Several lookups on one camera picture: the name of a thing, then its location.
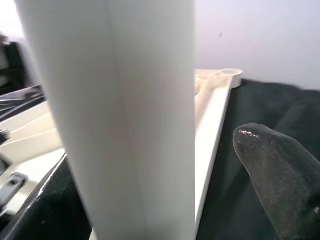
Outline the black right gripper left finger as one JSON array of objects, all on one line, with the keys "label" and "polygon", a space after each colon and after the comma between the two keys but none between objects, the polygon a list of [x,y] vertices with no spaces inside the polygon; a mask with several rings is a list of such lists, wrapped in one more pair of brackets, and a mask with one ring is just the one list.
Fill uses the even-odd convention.
[{"label": "black right gripper left finger", "polygon": [[0,240],[89,240],[92,229],[64,153],[0,233]]}]

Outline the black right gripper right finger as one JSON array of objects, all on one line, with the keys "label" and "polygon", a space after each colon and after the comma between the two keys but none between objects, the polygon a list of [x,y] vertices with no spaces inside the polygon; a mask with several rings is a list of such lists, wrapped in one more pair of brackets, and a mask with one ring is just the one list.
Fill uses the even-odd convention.
[{"label": "black right gripper right finger", "polygon": [[262,124],[233,132],[233,147],[281,240],[320,240],[320,161]]}]

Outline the white ribbed plastic table top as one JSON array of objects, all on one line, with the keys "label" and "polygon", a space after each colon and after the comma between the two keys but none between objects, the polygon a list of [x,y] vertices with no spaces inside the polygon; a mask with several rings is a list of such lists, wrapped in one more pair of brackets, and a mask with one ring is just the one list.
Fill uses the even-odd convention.
[{"label": "white ribbed plastic table top", "polygon": [[47,100],[40,85],[0,96],[0,188],[27,182],[0,215],[13,218],[67,153],[98,240],[193,240],[206,200],[235,68],[197,69],[196,90],[137,97],[113,79],[91,99]]}]

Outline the white tapered plastic table leg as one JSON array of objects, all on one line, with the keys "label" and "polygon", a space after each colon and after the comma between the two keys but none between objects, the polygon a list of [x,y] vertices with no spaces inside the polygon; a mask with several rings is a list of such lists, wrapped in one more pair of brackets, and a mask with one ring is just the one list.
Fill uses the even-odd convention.
[{"label": "white tapered plastic table leg", "polygon": [[98,240],[195,240],[194,0],[14,0]]}]

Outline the black quilted bench cover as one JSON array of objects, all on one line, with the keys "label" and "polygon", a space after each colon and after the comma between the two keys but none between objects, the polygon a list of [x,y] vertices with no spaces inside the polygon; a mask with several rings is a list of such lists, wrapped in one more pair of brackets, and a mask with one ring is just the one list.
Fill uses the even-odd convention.
[{"label": "black quilted bench cover", "polygon": [[282,240],[233,147],[233,133],[257,123],[297,140],[320,161],[320,91],[243,80],[231,91],[196,240]]}]

